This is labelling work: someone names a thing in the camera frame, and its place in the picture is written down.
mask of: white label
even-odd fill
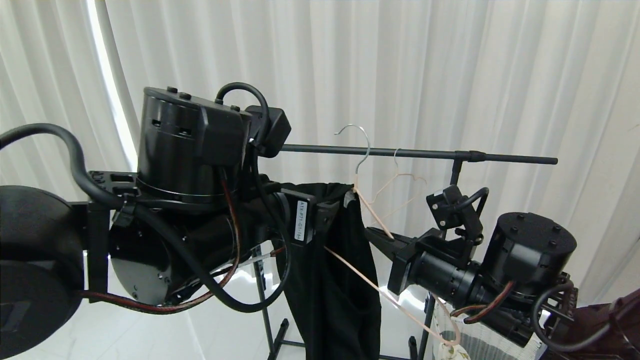
[[[305,227],[307,226],[307,203],[298,201],[296,210],[296,230],[293,238],[298,241],[305,241]]]

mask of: clothes hanger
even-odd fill
[[[398,150],[400,150],[400,148],[397,148],[397,149],[396,149],[396,151],[394,151],[394,163],[396,163],[396,174],[395,174],[391,179],[389,179],[389,181],[387,181],[387,183],[386,183],[386,184],[384,184],[384,186],[382,186],[382,187],[380,188],[380,190],[378,190],[378,192],[376,193],[376,195],[373,197],[373,200],[372,200],[369,204],[373,204],[374,202],[376,202],[376,199],[378,198],[378,195],[380,195],[380,193],[382,192],[382,190],[384,190],[387,186],[389,186],[389,184],[391,184],[395,179],[397,179],[397,178],[398,178],[398,177],[400,177],[400,176],[411,176],[411,178],[413,179],[413,181],[422,180],[422,182],[424,183],[424,186],[425,186],[425,192],[426,192],[427,186],[429,186],[429,185],[427,184],[427,181],[426,181],[423,177],[416,176],[416,175],[413,175],[413,174],[409,174],[409,173],[406,173],[406,172],[405,172],[405,173],[400,174],[400,168],[399,168],[399,166],[398,166],[398,161],[397,161],[397,158],[396,158],[396,154],[397,154]],[[387,217],[389,217],[389,216],[393,215],[394,213],[396,213],[397,211],[399,211],[399,210],[400,210],[400,209],[402,209],[403,207],[405,207],[405,206],[409,205],[409,203],[411,203],[411,201],[414,201],[415,199],[418,199],[418,198],[419,198],[419,197],[421,197],[422,195],[423,195],[423,194],[422,194],[422,193],[420,193],[420,194],[418,194],[418,195],[416,195],[416,196],[412,197],[411,199],[409,199],[408,201],[406,201],[404,204],[400,205],[398,208],[396,208],[396,209],[394,209],[393,211],[391,211],[389,214],[386,214],[385,216],[383,216],[380,220],[384,220],[384,219],[386,219]],[[369,225],[369,226],[372,226],[372,225],[375,225],[375,224],[378,224],[378,221],[374,221],[374,222],[373,222],[371,225]]]
[[[362,131],[362,133],[364,134],[365,138],[367,139],[367,152],[365,153],[364,158],[362,158],[362,160],[360,160],[358,165],[356,165],[355,176],[354,176],[354,179],[353,179],[353,191],[358,195],[358,198],[360,199],[360,201],[365,204],[365,207],[369,210],[371,215],[373,215],[373,217],[379,223],[380,227],[382,227],[382,229],[384,230],[385,234],[390,238],[394,238],[393,235],[391,235],[391,232],[385,226],[385,224],[383,224],[382,220],[377,216],[376,212],[373,211],[373,209],[371,208],[371,205],[369,204],[369,202],[367,202],[367,200],[364,198],[364,196],[362,195],[362,193],[358,189],[358,170],[360,169],[360,165],[369,157],[369,153],[371,152],[371,142],[369,141],[369,135],[367,135],[367,132],[364,130],[364,128],[362,126],[357,126],[357,125],[354,125],[354,124],[346,125],[342,129],[340,129],[340,131],[338,131],[337,133],[334,133],[334,135],[340,135],[343,132],[343,130],[345,130],[347,127],[350,127],[350,126],[359,128],[360,131]],[[445,304],[437,296],[431,294],[431,296],[433,296],[433,298],[436,300],[438,305],[442,308],[444,313],[447,315],[449,321],[451,321],[451,325],[453,326],[453,331],[455,333],[455,338],[453,340],[446,340],[445,338],[442,337],[442,335],[440,335],[436,331],[432,330],[429,326],[425,325],[422,321],[418,320],[415,316],[413,316],[409,312],[409,310],[405,309],[402,305],[400,305],[400,303],[398,303],[398,301],[396,299],[394,299],[388,293],[382,291],[379,286],[375,285],[371,280],[369,280],[369,278],[367,278],[362,272],[358,271],[358,269],[356,269],[353,265],[351,265],[348,261],[346,261],[342,256],[336,254],[334,251],[332,251],[331,249],[329,249],[326,246],[324,247],[324,249],[327,250],[331,255],[335,256],[339,261],[344,263],[349,269],[351,269],[351,271],[356,273],[357,276],[362,278],[362,280],[364,280],[367,284],[369,284],[372,288],[374,288],[378,293],[382,294],[396,308],[400,309],[400,311],[402,311],[406,316],[408,316],[416,324],[418,324],[420,327],[422,327],[425,331],[431,333],[431,335],[433,335],[437,340],[439,340],[440,342],[445,344],[445,346],[447,346],[449,348],[452,348],[452,347],[455,347],[456,345],[460,344],[460,340],[461,340],[460,329],[458,328],[458,325],[453,320],[453,318],[451,318],[451,314],[450,314],[449,310],[447,309],[447,307],[445,306]]]
[[[362,192],[360,192],[360,189],[358,188],[358,170],[360,169],[360,165],[369,157],[369,153],[371,152],[371,142],[369,141],[369,135],[367,135],[367,132],[364,130],[364,128],[362,126],[357,126],[355,124],[348,124],[348,125],[344,126],[342,129],[340,129],[340,131],[338,131],[337,133],[334,133],[334,135],[342,134],[342,132],[347,127],[350,127],[350,126],[357,127],[358,129],[360,129],[360,131],[362,131],[362,133],[364,134],[364,137],[367,139],[367,152],[365,153],[364,158],[362,158],[362,160],[360,160],[358,165],[356,165],[356,173],[355,173],[355,176],[353,178],[353,192],[355,192],[358,195],[358,197],[360,198],[360,202],[364,203],[364,206],[369,210],[371,215],[373,215],[373,218],[376,219],[377,223],[380,224],[380,227],[382,227],[382,230],[385,232],[385,234],[388,237],[393,239],[394,236],[391,235],[391,232],[389,231],[389,229],[382,222],[382,220],[380,219],[378,214],[376,214],[376,212],[371,208],[371,205],[369,204],[367,199],[365,199],[364,195],[362,195]]]

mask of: white floor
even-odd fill
[[[266,264],[270,277],[273,260]],[[376,253],[378,277],[386,283],[390,263]],[[256,302],[257,289],[250,266],[227,285],[233,296]],[[111,269],[109,290],[125,295]],[[410,288],[400,298],[404,306],[422,318],[424,290]],[[386,300],[382,300],[381,353],[408,357],[408,338],[420,339],[420,328]],[[291,325],[286,339],[301,341],[289,306],[281,296],[269,307],[273,335],[283,318]],[[58,332],[39,346],[14,360],[125,360],[125,359],[266,359],[268,344],[260,313],[242,314],[229,310],[217,299],[176,315],[146,315],[111,304],[83,303]],[[278,359],[304,359],[304,349],[283,346]]]

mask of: clothes rack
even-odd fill
[[[365,155],[367,153],[366,147],[347,147],[347,146],[326,146],[326,145],[293,145],[287,144],[282,147],[282,151],[286,152],[312,152],[316,154],[345,154],[345,155]],[[464,162],[477,163],[482,161],[501,161],[508,163],[530,163],[530,164],[543,164],[543,165],[556,165],[558,163],[557,158],[548,158],[542,156],[521,156],[521,155],[503,155],[503,154],[487,154],[481,151],[431,151],[431,150],[408,150],[408,149],[385,149],[372,147],[369,149],[370,156],[395,156],[400,158],[421,158],[421,159],[443,159],[453,160],[453,166],[451,169],[451,181],[450,184],[458,184],[460,172],[462,170],[462,164]],[[254,250],[254,256],[259,256],[259,249]],[[264,269],[262,262],[258,261],[253,264],[256,276],[260,274],[260,281],[256,281],[258,287],[258,295],[260,300],[265,298],[266,280],[264,277]],[[431,320],[433,319],[433,311],[435,308],[435,299],[427,295],[424,303],[424,324],[431,326]],[[276,360],[278,353],[282,345],[289,345],[295,347],[305,347],[304,343],[297,341],[290,341],[285,339],[287,329],[289,328],[289,320],[284,318],[280,324],[278,334],[273,337],[271,332],[271,321],[269,319],[269,312],[267,309],[262,310],[262,319],[264,321],[264,328],[267,335],[267,342],[269,345],[269,357],[268,360]],[[429,333],[425,330],[422,331],[420,338],[420,345],[417,346],[415,338],[412,336],[409,338],[409,360],[424,360],[427,340],[429,339]],[[380,359],[385,360],[407,360],[402,357],[385,356],[380,355]]]

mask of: black pants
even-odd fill
[[[378,283],[357,196],[344,206],[344,196],[352,186],[283,184],[283,188],[316,196],[318,202],[340,202],[330,230],[306,247],[292,250],[294,266],[284,293],[305,342],[307,359],[378,359],[378,292],[324,249],[332,249]],[[282,274],[284,255],[276,260]]]

